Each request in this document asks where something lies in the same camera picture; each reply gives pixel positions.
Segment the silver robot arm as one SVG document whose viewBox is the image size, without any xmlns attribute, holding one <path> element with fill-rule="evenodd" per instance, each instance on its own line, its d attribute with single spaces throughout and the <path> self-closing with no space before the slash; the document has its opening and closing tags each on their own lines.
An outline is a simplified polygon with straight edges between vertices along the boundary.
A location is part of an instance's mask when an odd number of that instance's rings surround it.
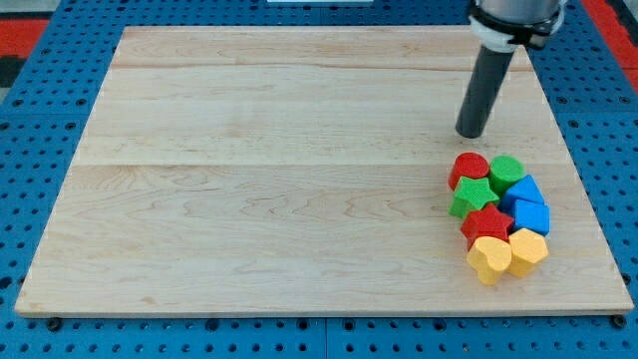
<svg viewBox="0 0 638 359">
<path fill-rule="evenodd" d="M 470 0 L 472 32 L 493 52 L 543 49 L 565 18 L 566 0 Z"/>
</svg>

